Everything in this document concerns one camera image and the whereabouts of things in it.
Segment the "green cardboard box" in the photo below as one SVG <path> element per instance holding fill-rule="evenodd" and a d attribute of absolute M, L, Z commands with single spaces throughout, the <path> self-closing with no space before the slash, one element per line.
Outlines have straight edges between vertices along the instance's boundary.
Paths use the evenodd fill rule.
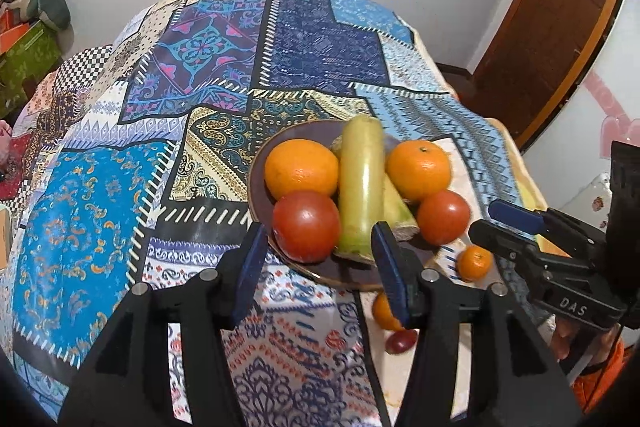
<path fill-rule="evenodd" d="M 38 84 L 62 62 L 56 33 L 43 22 L 23 25 L 22 34 L 1 54 L 1 117 L 23 107 Z"/>

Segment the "dark grape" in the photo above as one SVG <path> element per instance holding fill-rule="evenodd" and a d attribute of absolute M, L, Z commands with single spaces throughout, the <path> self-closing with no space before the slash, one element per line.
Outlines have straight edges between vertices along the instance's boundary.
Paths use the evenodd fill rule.
<path fill-rule="evenodd" d="M 401 355 L 416 345 L 418 336 L 418 332 L 414 329 L 401 329 L 394 332 L 385 341 L 385 351 L 389 355 Z"/>

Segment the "small mandarin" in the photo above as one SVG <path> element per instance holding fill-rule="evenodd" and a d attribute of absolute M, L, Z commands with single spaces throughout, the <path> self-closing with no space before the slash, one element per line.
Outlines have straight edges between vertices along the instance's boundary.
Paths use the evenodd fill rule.
<path fill-rule="evenodd" d="M 470 245 L 458 254 L 457 273 L 465 282 L 477 282 L 486 277 L 494 264 L 494 256 L 487 249 Z"/>
<path fill-rule="evenodd" d="M 404 326 L 394 317 L 392 310 L 390 309 L 390 303 L 384 291 L 380 291 L 375 296 L 372 303 L 372 317 L 380 329 L 386 332 L 399 332 L 404 329 Z"/>

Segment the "patchwork blue bedspread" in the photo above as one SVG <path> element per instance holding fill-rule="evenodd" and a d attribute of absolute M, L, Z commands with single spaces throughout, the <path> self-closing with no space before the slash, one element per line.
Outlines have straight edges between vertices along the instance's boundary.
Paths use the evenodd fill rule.
<path fill-rule="evenodd" d="M 182 284 L 239 245 L 273 135 L 359 114 L 436 141 L 475 217 L 497 197 L 544 205 L 506 129 L 371 0 L 164 0 L 43 80 L 14 127 L 28 149 L 1 273 L 1 347 L 39 413 L 58 419 L 132 285 Z"/>

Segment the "dark purple plate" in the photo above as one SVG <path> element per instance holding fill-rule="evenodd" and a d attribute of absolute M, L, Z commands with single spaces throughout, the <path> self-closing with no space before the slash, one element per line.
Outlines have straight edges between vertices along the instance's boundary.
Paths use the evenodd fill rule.
<path fill-rule="evenodd" d="M 294 262 L 280 251 L 276 239 L 272 233 L 272 213 L 276 200 L 271 196 L 264 180 L 265 161 L 273 147 L 285 140 L 306 139 L 318 142 L 327 148 L 331 147 L 335 138 L 342 134 L 343 128 L 348 121 L 341 120 L 318 120 L 294 124 L 276 135 L 273 135 L 259 150 L 253 164 L 250 166 L 248 174 L 248 205 L 250 214 L 254 220 L 262 222 L 269 234 L 269 244 L 274 252 L 288 265 L 300 274 L 309 277 L 321 284 L 344 287 L 350 289 L 360 289 L 360 291 L 376 291 L 382 287 L 381 277 L 378 268 L 367 263 L 356 262 L 352 259 L 344 258 L 334 251 L 329 258 L 314 265 L 303 265 Z M 338 209 L 338 185 L 334 195 Z M 398 242 L 399 246 L 415 253 L 422 265 L 429 265 L 435 260 L 438 249 L 421 239 L 420 234 L 416 234 L 408 242 Z"/>

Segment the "white wardrobe sliding door hearts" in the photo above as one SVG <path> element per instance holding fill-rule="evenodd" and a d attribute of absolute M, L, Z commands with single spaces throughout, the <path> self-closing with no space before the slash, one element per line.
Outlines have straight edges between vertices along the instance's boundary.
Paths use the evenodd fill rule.
<path fill-rule="evenodd" d="M 639 143 L 639 0 L 623 0 L 588 74 L 524 153 L 555 208 L 610 170 L 611 143 Z"/>

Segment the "red tomato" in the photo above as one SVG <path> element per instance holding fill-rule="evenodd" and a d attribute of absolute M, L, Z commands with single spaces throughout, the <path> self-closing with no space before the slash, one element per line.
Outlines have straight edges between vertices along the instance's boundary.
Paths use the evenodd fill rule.
<path fill-rule="evenodd" d="M 462 236 L 471 221 L 471 208 L 458 193 L 444 190 L 425 197 L 416 213 L 426 243 L 442 246 Z"/>
<path fill-rule="evenodd" d="M 272 233 L 288 259 L 314 265 L 329 258 L 341 235 L 333 200 L 314 191 L 284 195 L 273 207 Z"/>

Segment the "wooden door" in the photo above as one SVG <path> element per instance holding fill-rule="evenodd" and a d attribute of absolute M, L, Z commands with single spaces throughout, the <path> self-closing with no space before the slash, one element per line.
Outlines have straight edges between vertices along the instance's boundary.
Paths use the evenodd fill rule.
<path fill-rule="evenodd" d="M 528 147 L 567 102 L 604 43 L 620 0 L 512 0 L 473 74 L 474 112 Z"/>

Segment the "large orange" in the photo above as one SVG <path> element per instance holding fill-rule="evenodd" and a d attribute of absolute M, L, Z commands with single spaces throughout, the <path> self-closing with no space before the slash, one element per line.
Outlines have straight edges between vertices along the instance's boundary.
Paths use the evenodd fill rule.
<path fill-rule="evenodd" d="M 279 143 L 265 161 L 264 180 L 274 199 L 297 191 L 332 196 L 338 185 L 340 164 L 324 145 L 306 139 Z"/>
<path fill-rule="evenodd" d="M 446 190 L 452 179 L 449 156 L 426 140 L 400 142 L 387 155 L 386 173 L 400 196 L 421 202 L 426 196 Z"/>

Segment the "pink plush rabbit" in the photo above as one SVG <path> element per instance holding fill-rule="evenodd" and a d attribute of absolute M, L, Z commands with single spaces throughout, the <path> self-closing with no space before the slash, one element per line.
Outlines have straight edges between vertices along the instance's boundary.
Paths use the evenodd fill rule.
<path fill-rule="evenodd" d="M 0 167 L 9 159 L 12 140 L 12 127 L 4 120 L 0 121 Z"/>

